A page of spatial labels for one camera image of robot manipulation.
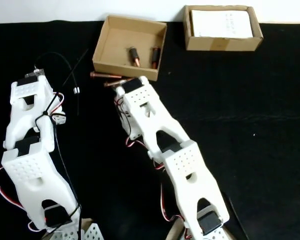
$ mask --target white 3d-printed bracket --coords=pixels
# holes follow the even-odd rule
[[[210,202],[217,213],[221,226],[229,220],[229,213],[223,201],[218,184],[205,165],[196,142],[191,140],[177,120],[172,118],[154,88],[145,76],[141,76],[142,86],[125,93],[122,86],[115,90],[115,101],[123,100],[121,123],[131,140],[143,137],[148,149],[148,155],[164,167],[173,183],[176,202],[181,215],[184,217],[184,226],[189,228],[195,240],[208,239],[209,234],[203,236],[197,220],[197,204],[200,199]],[[175,138],[181,149],[162,153],[157,143],[157,131],[164,131]]]

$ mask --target black cable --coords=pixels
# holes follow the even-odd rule
[[[56,127],[56,123],[54,122],[54,120],[53,120],[53,118],[52,118],[53,116],[64,116],[64,117],[65,117],[66,115],[61,114],[61,113],[53,113],[53,114],[51,114],[51,116],[50,116],[50,120],[51,120],[51,122],[52,122],[52,124],[53,124],[53,134],[54,134],[54,139],[55,139],[56,148],[57,148],[57,151],[58,151],[58,153],[59,153],[60,160],[61,160],[61,162],[62,162],[62,166],[63,166],[63,168],[64,168],[66,177],[68,178],[68,182],[69,182],[70,188],[71,188],[71,190],[72,190],[72,192],[73,192],[74,198],[75,198],[75,200],[76,200],[76,202],[77,202],[77,204],[78,204],[78,206],[79,206],[79,208],[80,208],[79,224],[78,224],[78,225],[79,225],[79,226],[78,226],[78,231],[79,231],[79,232],[78,232],[78,240],[81,240],[81,222],[82,222],[82,219],[81,219],[81,213],[82,213],[82,207],[81,207],[81,204],[79,203],[78,195],[77,195],[77,193],[76,193],[76,191],[75,191],[74,185],[72,184],[72,181],[71,181],[71,179],[70,179],[70,176],[69,176],[69,173],[68,173],[68,170],[67,170],[65,161],[64,161],[64,159],[63,159],[63,157],[62,157],[62,155],[61,155],[60,146],[59,146],[59,142],[58,142],[58,136],[57,136],[57,127]]]
[[[56,93],[55,93],[54,97],[52,98],[52,100],[51,100],[50,103],[48,104],[48,107],[45,109],[45,111],[43,111],[43,113],[42,113],[40,116],[38,116],[38,117],[34,120],[34,124],[35,124],[36,128],[39,130],[39,132],[40,132],[40,129],[39,129],[39,127],[38,127],[37,121],[38,121],[40,118],[42,118],[43,116],[48,116],[48,110],[49,110],[49,108],[51,107],[51,105],[52,105],[52,103],[54,102],[54,100],[56,99],[56,97],[58,96],[58,94],[59,94],[59,92],[56,92]]]
[[[87,48],[83,52],[83,54],[80,56],[79,60],[76,62],[76,64],[74,65],[73,68],[71,68],[71,65],[70,65],[69,61],[62,54],[60,54],[60,53],[58,53],[56,51],[46,52],[46,53],[40,55],[39,57],[37,57],[36,60],[35,60],[35,62],[34,62],[34,67],[37,68],[36,63],[38,62],[38,60],[40,60],[41,58],[43,58],[44,56],[49,55],[49,54],[53,54],[53,55],[59,56],[60,58],[63,59],[63,61],[65,62],[65,64],[68,66],[70,72],[69,72],[68,76],[66,77],[66,79],[64,80],[64,82],[62,83],[61,88],[63,88],[65,86],[65,84],[67,83],[67,81],[69,80],[69,78],[72,77],[73,83],[74,83],[74,87],[78,91],[78,93],[76,93],[76,95],[77,95],[77,98],[76,98],[77,99],[77,104],[76,104],[76,114],[77,114],[77,116],[79,115],[79,91],[80,90],[79,90],[79,87],[78,87],[78,84],[77,84],[77,80],[76,80],[74,71],[77,68],[77,66],[79,65],[79,63],[81,63],[82,59],[87,54],[88,50],[89,50],[89,48]]]
[[[243,226],[242,222],[241,222],[240,219],[239,219],[239,216],[238,216],[238,214],[237,214],[237,212],[236,212],[236,210],[235,210],[235,207],[234,207],[234,204],[233,204],[231,198],[230,198],[227,194],[225,194],[224,192],[222,192],[222,196],[223,196],[223,200],[225,199],[226,202],[229,203],[229,205],[230,205],[230,207],[231,207],[231,210],[232,210],[232,212],[233,212],[233,214],[234,214],[235,220],[236,220],[237,223],[239,224],[239,227],[241,228],[242,233],[243,233],[243,235],[245,236],[245,239],[246,239],[246,240],[249,240],[248,234],[247,234],[246,230],[244,229],[244,226]]]
[[[60,147],[59,147],[59,142],[58,142],[58,136],[57,136],[56,123],[55,123],[55,122],[53,121],[53,119],[52,119],[52,116],[57,116],[57,115],[59,115],[59,116],[65,116],[64,114],[59,114],[59,113],[55,113],[55,114],[52,114],[52,115],[51,115],[51,121],[52,121],[52,124],[53,124],[53,134],[54,134],[54,139],[55,139],[55,143],[56,143],[56,149],[57,149],[57,151],[58,151],[59,158],[60,158],[61,163],[62,163],[62,166],[63,166],[63,168],[64,168],[65,175],[66,175],[66,177],[68,178],[70,188],[71,188],[71,190],[73,191],[74,198],[75,198],[75,200],[76,200],[77,203],[78,203],[79,201],[78,201],[77,193],[76,193],[76,191],[75,191],[74,185],[73,185],[72,182],[71,182],[69,173],[68,173],[67,168],[66,168],[66,164],[65,164],[64,158],[63,158],[62,155],[61,155],[61,151],[60,151]]]
[[[48,51],[48,52],[45,52],[45,53],[41,54],[41,55],[38,56],[38,57],[36,58],[36,60],[34,61],[34,67],[37,68],[36,63],[37,63],[40,59],[42,59],[44,56],[49,55],[49,54],[51,54],[51,55],[56,55],[56,56],[59,56],[60,58],[62,58],[62,60],[63,60],[63,61],[65,62],[65,64],[68,66],[69,71],[70,71],[69,76],[72,76],[74,86],[77,88],[77,87],[78,87],[78,84],[77,84],[77,81],[76,81],[76,77],[75,77],[74,71],[73,71],[73,69],[72,69],[72,67],[71,67],[71,65],[70,65],[70,63],[69,63],[69,61],[68,61],[61,53],[58,53],[58,52],[56,52],[56,51]]]
[[[63,84],[61,85],[61,87],[63,87],[67,83],[67,81],[70,78],[70,76],[72,76],[72,75],[74,76],[75,69],[78,67],[79,63],[82,61],[82,59],[84,58],[84,56],[87,54],[88,50],[89,50],[89,48],[87,48],[83,52],[83,54],[81,55],[81,57],[79,58],[79,60],[76,62],[76,64],[74,65],[74,67],[72,69],[70,68],[70,73],[69,73],[68,77],[65,79],[65,81],[63,82]]]

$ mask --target robotic arm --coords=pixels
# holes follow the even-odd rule
[[[59,93],[60,100],[55,94],[39,69],[11,84],[11,115],[1,164],[15,185],[22,208],[38,230],[51,232],[58,228],[77,234],[80,208],[49,155],[55,149],[51,118],[57,125],[66,121],[61,107],[63,95]],[[28,136],[31,129],[37,134]],[[44,201],[54,204],[44,206]]]
[[[131,140],[142,136],[148,156],[162,164],[174,187],[184,227],[195,240],[226,240],[223,225],[229,213],[218,184],[205,165],[198,144],[172,118],[145,76],[115,87],[122,127]],[[156,133],[164,131],[176,140],[161,149]],[[200,208],[200,200],[209,202]]]

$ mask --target open cardboard box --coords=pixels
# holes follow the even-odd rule
[[[187,50],[197,51],[255,51],[262,42],[264,36],[261,32],[254,8],[251,6],[194,6],[186,5],[184,11],[183,27],[185,35],[185,47]],[[191,10],[202,11],[247,11],[253,37],[226,38],[226,37],[195,37],[192,28]]]
[[[164,48],[167,24],[109,15],[101,29],[92,58],[94,70],[127,77],[146,76],[156,81]],[[140,66],[133,65],[129,48],[135,47]],[[152,49],[161,48],[157,69],[152,69]]]

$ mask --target hole pattern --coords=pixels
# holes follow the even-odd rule
[[[173,158],[174,164],[184,177],[196,171],[196,156],[192,149],[180,150]]]
[[[27,95],[33,95],[38,91],[38,89],[39,89],[39,82],[33,82],[33,83],[17,86],[14,89],[14,94],[15,97],[19,99]]]
[[[133,92],[130,93],[130,100],[138,104],[139,106],[148,102],[148,98],[150,96],[149,91],[145,89],[144,87],[140,87],[139,89],[134,90]]]
[[[8,166],[8,169],[12,174],[17,176],[18,181],[40,178],[43,174],[40,164],[35,158],[16,160]]]

